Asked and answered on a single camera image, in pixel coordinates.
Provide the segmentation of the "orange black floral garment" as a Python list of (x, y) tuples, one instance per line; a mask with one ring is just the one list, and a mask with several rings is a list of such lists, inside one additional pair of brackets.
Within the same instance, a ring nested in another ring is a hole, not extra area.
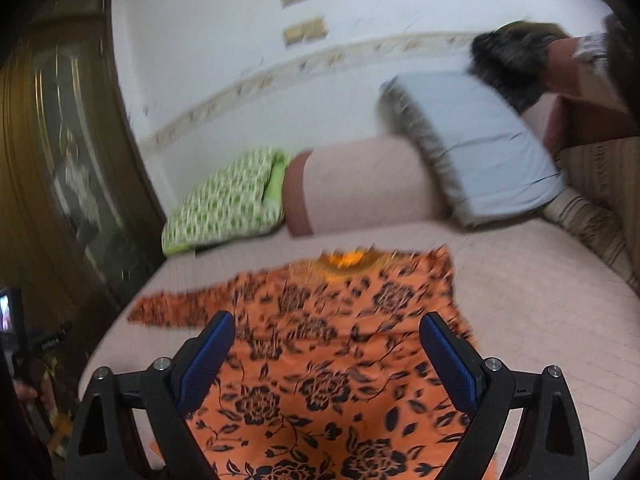
[(235, 341), (188, 418), (223, 479), (433, 479), (469, 425), (419, 340), (438, 313), (464, 338), (449, 250), (358, 249), (157, 292), (134, 324), (201, 328), (226, 310)]

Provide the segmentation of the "brown wooden wardrobe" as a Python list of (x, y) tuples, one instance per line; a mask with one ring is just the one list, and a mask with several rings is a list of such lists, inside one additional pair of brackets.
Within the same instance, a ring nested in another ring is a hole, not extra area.
[(29, 367), (51, 404), (28, 426), (57, 446), (101, 338), (163, 262), (163, 211), (125, 114), (112, 0), (46, 0), (1, 71), (1, 285), (50, 350)]

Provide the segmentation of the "pink quilted bedspread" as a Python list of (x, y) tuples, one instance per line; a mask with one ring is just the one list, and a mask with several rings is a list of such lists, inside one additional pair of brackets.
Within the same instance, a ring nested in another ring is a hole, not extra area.
[(280, 233), (169, 258), (106, 332), (84, 379), (100, 366), (117, 374), (144, 370), (161, 356), (173, 356), (204, 327), (131, 323), (129, 313), (140, 298), (194, 292), (243, 272), (322, 255), (439, 247), (450, 252), (454, 303), (478, 352), (510, 370), (562, 370), (590, 468), (622, 448), (639, 429), (638, 296), (577, 238), (539, 219), (473, 232), (432, 220), (307, 237)]

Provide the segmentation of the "beige striped pillow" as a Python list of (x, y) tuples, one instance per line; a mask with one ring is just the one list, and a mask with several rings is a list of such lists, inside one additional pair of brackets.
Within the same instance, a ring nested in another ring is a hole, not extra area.
[(577, 238), (639, 293), (639, 279), (632, 268), (623, 230), (612, 211), (588, 200), (574, 188), (566, 188), (541, 212), (548, 221)]

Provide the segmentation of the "green white patterned pillow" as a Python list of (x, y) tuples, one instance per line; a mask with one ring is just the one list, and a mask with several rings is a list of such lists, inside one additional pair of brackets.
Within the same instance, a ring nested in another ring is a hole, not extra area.
[(166, 256), (268, 234), (284, 219), (282, 186), (291, 157), (251, 148), (194, 188), (168, 216)]

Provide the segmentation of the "light blue pillow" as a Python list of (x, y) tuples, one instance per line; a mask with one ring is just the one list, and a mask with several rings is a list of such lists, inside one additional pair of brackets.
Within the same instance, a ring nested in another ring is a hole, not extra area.
[(400, 74), (383, 84), (462, 226), (509, 220), (565, 188), (549, 152), (500, 94), (458, 72)]

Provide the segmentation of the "pink quilted bolster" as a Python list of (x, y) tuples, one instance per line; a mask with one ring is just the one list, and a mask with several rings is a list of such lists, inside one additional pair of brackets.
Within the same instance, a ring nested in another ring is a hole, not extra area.
[(432, 170), (403, 136), (375, 136), (298, 154), (282, 185), (294, 236), (446, 219), (450, 208)]

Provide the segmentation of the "black furry cushion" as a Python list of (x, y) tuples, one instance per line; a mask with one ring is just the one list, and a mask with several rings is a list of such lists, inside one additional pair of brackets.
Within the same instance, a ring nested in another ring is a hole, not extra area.
[(471, 73), (523, 113), (546, 90), (541, 73), (549, 63), (548, 47), (568, 38), (553, 23), (516, 21), (503, 25), (472, 40)]

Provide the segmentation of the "small wall plaque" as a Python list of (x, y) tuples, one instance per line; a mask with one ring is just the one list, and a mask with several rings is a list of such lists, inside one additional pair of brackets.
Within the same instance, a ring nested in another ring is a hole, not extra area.
[(285, 47), (303, 42), (321, 40), (328, 36), (329, 29), (323, 16), (291, 25), (282, 32)]

